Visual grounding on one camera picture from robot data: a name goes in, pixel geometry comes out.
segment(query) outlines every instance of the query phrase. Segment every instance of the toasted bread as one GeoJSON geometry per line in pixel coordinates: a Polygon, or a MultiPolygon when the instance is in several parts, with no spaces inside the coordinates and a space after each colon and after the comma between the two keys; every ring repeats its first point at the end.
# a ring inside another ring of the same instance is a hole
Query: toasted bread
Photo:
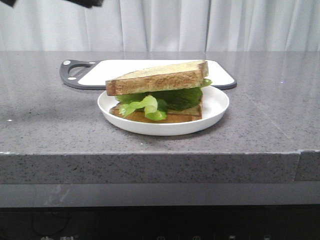
{"type": "Polygon", "coordinates": [[[177,110],[168,110],[166,113],[167,118],[164,120],[154,121],[145,117],[145,112],[142,110],[137,110],[130,115],[124,117],[119,113],[119,108],[121,103],[118,103],[116,106],[110,109],[110,114],[115,115],[119,118],[128,119],[136,122],[143,123],[156,123],[156,124],[172,124],[172,123],[184,123],[191,122],[195,120],[200,120],[202,118],[202,103],[200,102],[197,106],[177,111],[177,110]]]}
{"type": "Polygon", "coordinates": [[[170,64],[133,71],[106,81],[109,96],[200,87],[208,75],[205,60],[170,64]]]}

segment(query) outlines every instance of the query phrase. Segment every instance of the white curtain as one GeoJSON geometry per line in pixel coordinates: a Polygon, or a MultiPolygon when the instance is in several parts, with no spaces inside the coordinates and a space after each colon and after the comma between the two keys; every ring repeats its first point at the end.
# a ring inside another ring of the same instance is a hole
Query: white curtain
{"type": "Polygon", "coordinates": [[[320,0],[0,2],[0,51],[320,51],[320,0]]]}

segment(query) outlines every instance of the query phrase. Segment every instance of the cutting board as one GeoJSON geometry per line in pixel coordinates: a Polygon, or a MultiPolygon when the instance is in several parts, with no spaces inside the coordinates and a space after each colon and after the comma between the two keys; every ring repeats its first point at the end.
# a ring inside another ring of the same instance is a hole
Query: cutting board
{"type": "MultiPolygon", "coordinates": [[[[184,60],[131,60],[109,59],[102,61],[65,60],[60,66],[60,76],[64,84],[76,89],[105,90],[106,81],[137,70],[161,65],[179,64],[197,59],[184,60]]],[[[220,89],[232,89],[237,81],[227,73],[219,63],[207,60],[212,86],[220,89]]]]}

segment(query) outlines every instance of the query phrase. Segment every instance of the gray granite countertop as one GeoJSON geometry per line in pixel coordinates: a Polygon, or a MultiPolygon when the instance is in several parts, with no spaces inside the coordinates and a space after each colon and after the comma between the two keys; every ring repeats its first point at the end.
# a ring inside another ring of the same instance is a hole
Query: gray granite countertop
{"type": "Polygon", "coordinates": [[[318,52],[0,51],[0,83],[0,184],[320,181],[318,52]],[[63,84],[66,59],[208,59],[238,85],[214,126],[141,135],[63,84]]]}

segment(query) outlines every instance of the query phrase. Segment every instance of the green lettuce leaf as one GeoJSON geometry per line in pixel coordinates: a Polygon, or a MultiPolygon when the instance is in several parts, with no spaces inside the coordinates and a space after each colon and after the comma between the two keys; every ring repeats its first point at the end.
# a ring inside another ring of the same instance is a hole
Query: green lettuce leaf
{"type": "Polygon", "coordinates": [[[201,88],[211,84],[212,81],[205,78],[200,87],[125,94],[116,99],[121,103],[120,114],[124,117],[144,108],[146,118],[158,121],[167,118],[168,109],[182,111],[198,105],[203,94],[201,88]]]}
{"type": "Polygon", "coordinates": [[[137,109],[144,108],[144,116],[147,119],[159,121],[167,118],[165,111],[158,110],[157,99],[151,95],[144,97],[141,101],[132,101],[129,104],[123,103],[120,106],[119,113],[124,117],[132,114],[137,109]]]}

